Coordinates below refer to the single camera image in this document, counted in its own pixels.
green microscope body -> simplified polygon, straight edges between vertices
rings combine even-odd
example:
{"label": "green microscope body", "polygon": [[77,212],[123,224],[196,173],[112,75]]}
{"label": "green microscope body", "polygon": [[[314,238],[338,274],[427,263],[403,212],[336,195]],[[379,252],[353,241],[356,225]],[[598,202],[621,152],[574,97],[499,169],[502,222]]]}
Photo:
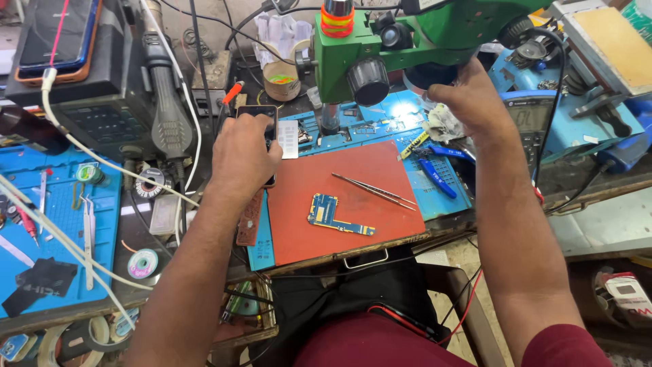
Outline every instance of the green microscope body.
{"label": "green microscope body", "polygon": [[[405,69],[410,82],[426,89],[433,82],[452,82],[455,65],[468,62],[482,43],[498,39],[507,48],[518,47],[529,39],[526,29],[533,27],[527,15],[551,2],[403,0],[409,15],[400,18],[383,14],[370,20],[369,12],[356,10],[353,30],[344,38],[326,36],[318,14],[315,60],[304,59],[302,64],[314,67],[323,103],[357,101],[368,106],[387,95],[389,84],[378,79],[384,75],[387,80],[389,71]],[[383,32],[388,22],[382,17],[391,18],[392,31]]]}

phone screen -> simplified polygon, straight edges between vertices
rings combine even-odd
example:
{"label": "phone screen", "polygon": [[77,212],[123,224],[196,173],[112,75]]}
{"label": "phone screen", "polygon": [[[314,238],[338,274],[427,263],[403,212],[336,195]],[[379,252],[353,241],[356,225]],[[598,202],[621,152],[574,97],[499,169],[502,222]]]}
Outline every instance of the phone screen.
{"label": "phone screen", "polygon": [[[25,48],[20,56],[22,69],[34,69],[50,64],[54,40],[61,20],[65,0],[37,1],[35,19],[30,26]],[[70,1],[61,26],[61,34],[54,57],[56,65],[81,63],[88,52],[91,33],[95,24],[97,0]]]}
{"label": "phone screen", "polygon": [[[267,150],[269,151],[269,145],[272,144],[272,141],[276,140],[276,113],[278,109],[276,106],[240,106],[238,107],[237,116],[241,114],[250,114],[251,116],[257,116],[260,114],[269,116],[274,120],[273,125],[267,126],[265,130],[265,143],[267,145]],[[270,187],[276,184],[276,174],[272,176],[265,183],[265,187]]]}

blue pliers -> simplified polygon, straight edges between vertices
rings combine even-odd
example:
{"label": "blue pliers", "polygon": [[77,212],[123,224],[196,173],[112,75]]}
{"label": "blue pliers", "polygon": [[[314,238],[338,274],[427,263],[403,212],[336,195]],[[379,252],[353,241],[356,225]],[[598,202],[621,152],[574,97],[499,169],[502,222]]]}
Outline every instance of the blue pliers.
{"label": "blue pliers", "polygon": [[432,162],[426,159],[426,157],[429,154],[434,154],[434,155],[441,155],[444,157],[453,157],[453,158],[461,158],[461,159],[466,159],[467,161],[472,162],[475,164],[475,159],[472,158],[470,155],[467,153],[461,151],[461,150],[455,150],[455,149],[450,149],[450,148],[442,148],[438,146],[427,146],[425,148],[416,148],[414,149],[414,152],[419,156],[419,165],[421,168],[423,168],[424,171],[426,171],[427,176],[430,177],[430,179],[437,185],[448,197],[451,199],[455,199],[457,197],[457,193],[451,189],[450,186],[441,178],[439,177],[439,174],[435,170],[435,166],[432,165]]}

smartphone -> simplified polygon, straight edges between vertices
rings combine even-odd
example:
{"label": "smartphone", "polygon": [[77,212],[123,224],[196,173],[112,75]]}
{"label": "smartphone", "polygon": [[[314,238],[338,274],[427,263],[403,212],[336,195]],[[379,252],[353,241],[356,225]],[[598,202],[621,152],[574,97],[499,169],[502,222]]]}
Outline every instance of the smartphone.
{"label": "smartphone", "polygon": [[[36,1],[33,23],[27,31],[18,68],[22,78],[42,76],[50,67],[50,56],[65,0]],[[61,74],[81,69],[89,57],[100,0],[70,1],[61,26],[53,65]]]}
{"label": "smartphone", "polygon": [[[265,143],[267,145],[267,151],[269,151],[269,146],[272,144],[272,141],[276,140],[276,133],[277,133],[277,113],[278,109],[276,106],[240,106],[238,107],[238,111],[236,113],[236,118],[239,117],[241,114],[250,114],[251,116],[257,116],[260,114],[267,115],[269,116],[273,121],[274,124],[267,126],[265,130]],[[272,176],[263,187],[274,187],[276,185],[276,174]]]}

tiled floor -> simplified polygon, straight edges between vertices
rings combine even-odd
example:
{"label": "tiled floor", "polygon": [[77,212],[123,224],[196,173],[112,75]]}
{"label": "tiled floor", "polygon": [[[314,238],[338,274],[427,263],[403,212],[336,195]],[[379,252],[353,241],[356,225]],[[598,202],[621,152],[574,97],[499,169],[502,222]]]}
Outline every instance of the tiled floor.
{"label": "tiled floor", "polygon": [[[475,244],[477,244],[477,239],[475,237],[472,237],[471,240]],[[464,270],[464,272],[466,272],[466,275],[469,278],[473,276],[473,274],[480,266],[480,258],[478,256],[478,250],[475,247],[473,247],[467,240],[460,240],[457,242],[453,242],[449,245],[438,248],[436,251],[445,251],[446,258],[448,260],[448,265],[461,268],[462,270]],[[428,260],[437,259],[438,261],[441,261],[441,258],[442,258],[441,253],[435,255],[431,254]],[[423,262],[431,263],[428,260],[423,259]],[[437,310],[437,317],[439,318],[439,322],[441,322],[441,320],[444,318],[448,310],[451,308],[452,305],[451,300],[446,295],[441,293],[435,293],[435,292],[428,292],[428,293],[430,294],[430,299],[432,299],[432,304],[435,306],[435,310]],[[498,320],[496,319],[496,312],[494,311],[494,305],[491,302],[489,291],[487,289],[486,283],[484,282],[484,278],[480,279],[480,282],[478,283],[478,286],[475,290],[475,294],[476,294],[475,296],[482,304],[482,308],[484,309],[484,313],[487,316],[487,320],[489,320],[489,324],[491,325],[492,330],[494,331],[496,342],[498,343],[498,346],[500,347],[500,350],[503,353],[503,357],[505,358],[505,364],[507,365],[507,367],[513,367],[514,363],[512,361],[512,357],[509,354],[509,349],[507,349],[507,344],[505,343],[505,337],[503,336],[503,333],[500,330],[500,326],[498,325]],[[455,328],[458,322],[459,319],[457,318],[457,314],[455,314],[455,312],[452,312],[449,318],[444,323],[444,325],[452,330]],[[475,359],[473,358],[473,354],[471,353],[471,348],[469,346],[469,343],[467,342],[466,337],[464,336],[464,331],[462,330],[462,328],[459,328],[455,333],[455,335],[451,338],[451,342],[448,346],[448,350],[451,353],[454,353],[455,355],[462,357],[468,362],[477,365]]]}

